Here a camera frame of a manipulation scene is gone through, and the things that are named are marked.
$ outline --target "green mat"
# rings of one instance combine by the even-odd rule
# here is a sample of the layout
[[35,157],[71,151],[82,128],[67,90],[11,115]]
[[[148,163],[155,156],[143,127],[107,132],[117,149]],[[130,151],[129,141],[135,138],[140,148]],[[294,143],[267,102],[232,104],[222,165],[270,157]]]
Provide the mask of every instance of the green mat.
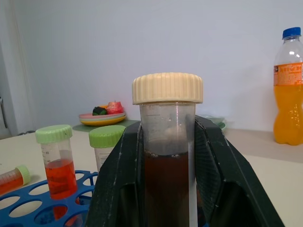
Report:
[[[118,122],[116,124],[113,125],[123,125],[125,127],[130,126],[131,124],[134,124],[138,121],[136,120],[123,120],[121,122]],[[78,124],[76,126],[74,126],[72,129],[76,130],[76,131],[85,131],[85,132],[90,132],[93,129],[99,128],[100,126],[87,126],[84,124]]]

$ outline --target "bottle label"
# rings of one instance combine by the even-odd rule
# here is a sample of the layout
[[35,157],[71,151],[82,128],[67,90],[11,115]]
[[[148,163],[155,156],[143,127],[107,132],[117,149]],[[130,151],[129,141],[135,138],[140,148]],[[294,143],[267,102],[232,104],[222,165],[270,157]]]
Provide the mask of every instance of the bottle label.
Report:
[[274,66],[274,86],[303,84],[303,63]]

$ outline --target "blue bottle cap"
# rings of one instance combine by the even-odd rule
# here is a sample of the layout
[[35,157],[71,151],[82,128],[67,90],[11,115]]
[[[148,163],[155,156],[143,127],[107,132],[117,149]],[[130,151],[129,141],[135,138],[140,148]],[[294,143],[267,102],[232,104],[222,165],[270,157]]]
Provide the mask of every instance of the blue bottle cap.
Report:
[[301,28],[300,27],[291,27],[283,31],[282,39],[290,36],[299,35],[301,36]]

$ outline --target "red liquid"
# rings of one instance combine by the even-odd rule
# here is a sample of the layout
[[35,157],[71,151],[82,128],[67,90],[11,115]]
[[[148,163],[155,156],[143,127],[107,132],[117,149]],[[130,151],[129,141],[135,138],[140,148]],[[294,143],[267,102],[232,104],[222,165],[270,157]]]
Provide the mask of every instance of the red liquid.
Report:
[[[67,159],[59,159],[47,164],[45,168],[49,192],[53,200],[61,200],[77,191],[74,163]],[[55,219],[61,218],[67,211],[66,207],[54,207]]]
[[148,227],[188,227],[188,152],[155,156],[144,152]]
[[18,170],[13,171],[0,176],[0,196],[23,185],[21,173]]

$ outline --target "blue tube rack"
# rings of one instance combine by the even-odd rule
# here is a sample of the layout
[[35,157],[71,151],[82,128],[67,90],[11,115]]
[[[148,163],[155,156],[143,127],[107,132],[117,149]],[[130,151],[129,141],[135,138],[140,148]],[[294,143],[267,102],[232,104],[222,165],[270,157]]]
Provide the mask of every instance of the blue tube rack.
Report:
[[[81,195],[94,191],[93,177],[97,176],[98,173],[90,173],[89,171],[82,170],[76,170],[75,172],[76,174],[84,174],[84,176],[77,180],[78,191],[66,199],[51,200],[49,192],[44,192],[39,195],[29,194],[33,189],[47,184],[46,180],[9,192],[0,197],[0,201],[9,197],[20,197],[14,204],[0,210],[0,227],[64,227],[64,224],[71,217],[78,214],[82,214],[84,223],[89,210],[90,197]],[[87,179],[90,179],[90,186],[83,184]],[[80,205],[75,202],[78,197],[80,198]],[[17,218],[11,218],[9,216],[17,207],[32,201],[41,201],[42,204],[39,208],[24,216]],[[67,212],[59,220],[54,220],[53,216],[53,207],[56,206],[67,207]]]

